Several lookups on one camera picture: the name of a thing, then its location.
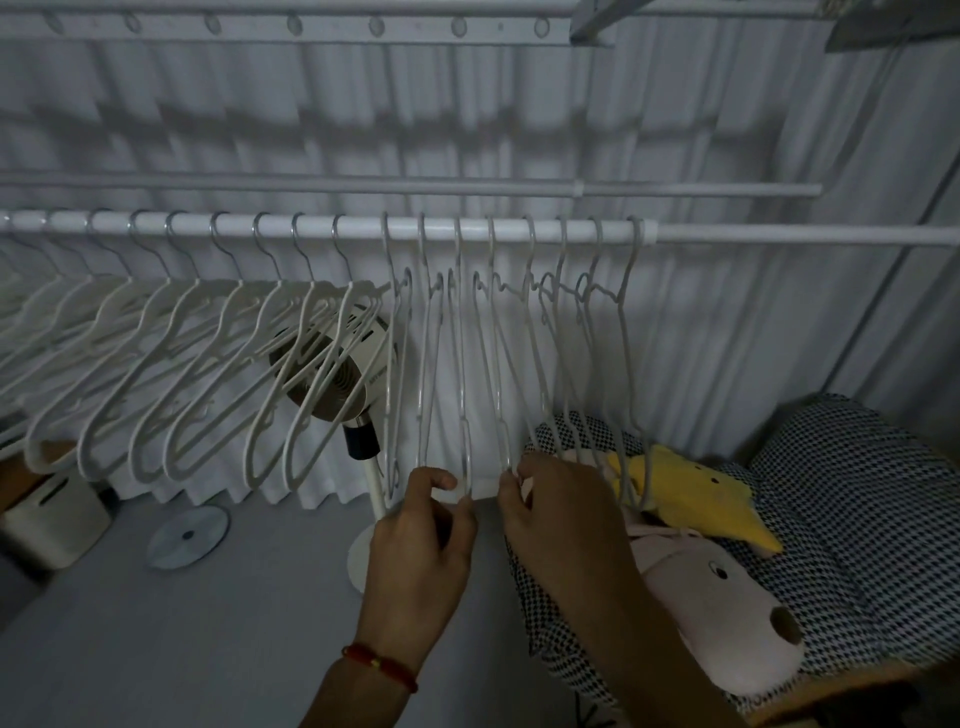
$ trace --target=human hand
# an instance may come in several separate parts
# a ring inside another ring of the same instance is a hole
[[[497,501],[516,557],[553,598],[574,631],[595,605],[634,599],[642,590],[623,515],[610,486],[587,465],[529,452],[500,476]],[[534,479],[524,504],[520,482]]]
[[[367,586],[356,641],[420,672],[460,603],[470,573],[477,524],[473,501],[451,513],[430,496],[457,479],[440,468],[416,468],[400,510],[373,531]]]

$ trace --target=white metal rod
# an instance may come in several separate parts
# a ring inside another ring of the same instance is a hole
[[[195,189],[243,192],[334,192],[375,195],[490,197],[747,197],[814,198],[818,183],[585,182],[494,180],[467,177],[384,177],[128,172],[0,172],[0,187]]]
[[[44,0],[48,12],[219,12],[316,15],[570,17],[577,0]],[[824,19],[818,0],[653,0],[637,14]],[[0,12],[37,12],[31,0],[0,0]]]
[[[136,217],[136,231],[143,237],[165,234],[164,224],[170,213],[143,212]],[[44,232],[84,234],[85,210],[0,210],[0,217],[10,222],[6,232]],[[130,212],[98,212],[92,219],[92,231],[101,235],[126,235]],[[223,214],[217,218],[217,232],[223,237],[252,236],[253,215]],[[290,215],[264,215],[259,232],[264,239],[291,240]],[[630,221],[604,221],[604,241],[614,245],[633,242],[634,226]],[[452,241],[454,221],[449,217],[428,217],[424,221],[427,240]],[[205,237],[210,235],[210,215],[178,213],[170,224],[174,235]],[[487,220],[462,218],[460,229],[467,242],[487,242]],[[527,243],[530,241],[527,221],[498,219],[493,221],[497,242]],[[333,217],[302,215],[297,220],[300,240],[332,239]],[[417,240],[418,222],[414,217],[389,217],[388,230],[393,240]],[[561,241],[561,224],[557,220],[535,221],[537,241],[556,244]],[[341,240],[377,240],[380,218],[340,217],[337,233]],[[593,243],[595,227],[590,220],[570,220],[567,242],[572,245]],[[960,227],[930,226],[857,226],[857,225],[670,225],[658,226],[658,243],[693,243],[704,245],[896,245],[960,247]]]

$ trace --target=red bead bracelet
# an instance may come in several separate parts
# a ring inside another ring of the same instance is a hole
[[[391,660],[389,657],[380,657],[364,644],[348,644],[344,647],[343,655],[348,660],[353,660],[361,665],[379,670],[391,680],[396,680],[406,688],[410,694],[415,693],[419,689],[417,686],[417,677],[412,670],[396,660]]]

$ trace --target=houndstooth fabric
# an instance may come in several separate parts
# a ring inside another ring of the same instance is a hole
[[[870,605],[886,653],[921,667],[960,655],[960,469],[836,395],[794,413],[751,470]]]
[[[557,440],[562,449],[571,449],[574,430],[582,447],[589,447],[589,432],[598,449],[614,449],[613,434],[603,422],[571,413],[570,424],[572,430],[558,416],[540,425],[539,447],[527,443],[526,449],[554,452]],[[629,433],[623,433],[623,442],[628,457],[643,453]],[[960,653],[960,582],[948,579],[951,570],[960,571],[960,474],[955,468],[876,413],[834,397],[795,413],[752,465],[747,470],[728,463],[718,470],[751,487],[755,509],[780,539],[783,554],[761,559],[742,542],[717,541],[789,607],[804,630],[806,653],[792,681],[761,695],[728,695],[737,710],[749,713],[805,677],[874,665],[887,657],[930,664]],[[895,493],[888,494],[889,489]],[[902,524],[911,530],[898,530]],[[615,706],[556,604],[509,544],[507,550],[530,654],[574,691]],[[915,574],[934,583],[918,584]],[[924,599],[916,603],[913,595]]]

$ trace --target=plush toy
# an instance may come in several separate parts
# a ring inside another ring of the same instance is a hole
[[[602,475],[619,486],[615,453],[597,454]],[[579,461],[594,465],[593,455],[581,450]],[[576,450],[561,457],[578,460]],[[643,580],[714,685],[734,695],[760,694],[781,685],[804,659],[800,626],[727,551],[692,527],[702,523],[711,535],[782,550],[751,507],[750,488],[666,448],[655,450],[654,458],[654,512],[669,525],[648,525],[642,514],[623,509]],[[643,458],[632,458],[628,467],[636,486],[642,482]],[[532,478],[524,481],[524,499],[533,487]]]
[[[620,460],[615,452],[604,455],[614,473],[608,480],[619,496]],[[761,555],[783,551],[780,541],[756,514],[749,485],[662,445],[654,445],[653,459],[649,510],[662,522],[675,528],[694,528],[705,536],[746,541],[761,549]],[[639,497],[643,492],[643,455],[630,458],[627,470]]]
[[[714,685],[756,695],[797,673],[800,626],[720,545],[688,529],[630,525],[627,532],[647,588]]]

